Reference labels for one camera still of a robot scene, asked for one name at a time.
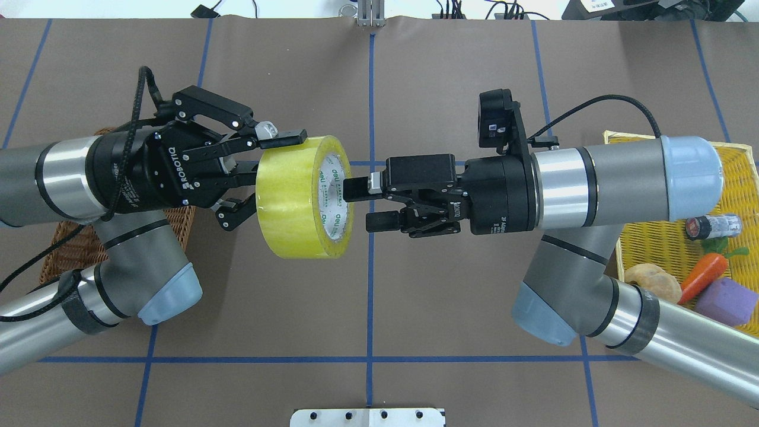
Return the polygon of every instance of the yellow tape roll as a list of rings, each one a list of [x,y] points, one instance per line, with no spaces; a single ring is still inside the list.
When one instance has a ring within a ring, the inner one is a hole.
[[[353,206],[342,198],[348,156],[333,136],[263,152],[256,209],[263,238],[280,258],[338,258],[348,248]]]

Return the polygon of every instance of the carrot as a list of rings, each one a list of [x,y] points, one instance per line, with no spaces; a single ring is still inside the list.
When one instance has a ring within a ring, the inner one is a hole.
[[[719,252],[727,248],[727,238],[709,239],[716,242],[707,242],[703,245],[704,250],[713,249],[715,252],[707,253],[702,259],[698,260],[688,277],[683,280],[680,287],[682,288],[682,298],[678,304],[685,304],[693,299],[696,295],[706,289],[713,281],[722,276],[729,266],[728,259],[734,255],[748,255],[748,248],[737,248],[728,254],[722,255]]]

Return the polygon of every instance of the white background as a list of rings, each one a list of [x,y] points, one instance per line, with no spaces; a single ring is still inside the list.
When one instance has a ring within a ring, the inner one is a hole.
[[[0,14],[5,17],[190,17],[199,5],[209,8],[218,0],[0,0]],[[349,0],[257,0],[259,17],[334,17]],[[561,19],[568,0],[519,0],[526,11]],[[464,0],[462,9],[469,19],[483,19],[492,3],[484,0]],[[386,0],[385,16],[429,18],[440,7],[435,0]],[[496,6],[501,12],[503,6]],[[759,21],[759,0],[746,0],[740,7],[750,21]],[[216,9],[220,14],[253,17],[251,0],[224,0]],[[733,15],[731,21],[739,21]]]

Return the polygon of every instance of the small bottle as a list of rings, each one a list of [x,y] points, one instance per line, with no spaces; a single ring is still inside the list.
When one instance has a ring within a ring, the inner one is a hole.
[[[685,221],[685,234],[690,240],[713,239],[715,237],[735,237],[741,234],[743,222],[734,213],[724,215],[704,215]]]

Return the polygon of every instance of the purple block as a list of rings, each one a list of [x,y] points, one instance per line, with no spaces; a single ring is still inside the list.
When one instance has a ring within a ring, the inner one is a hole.
[[[759,293],[721,277],[701,293],[694,310],[728,326],[738,326],[751,320],[757,300]]]

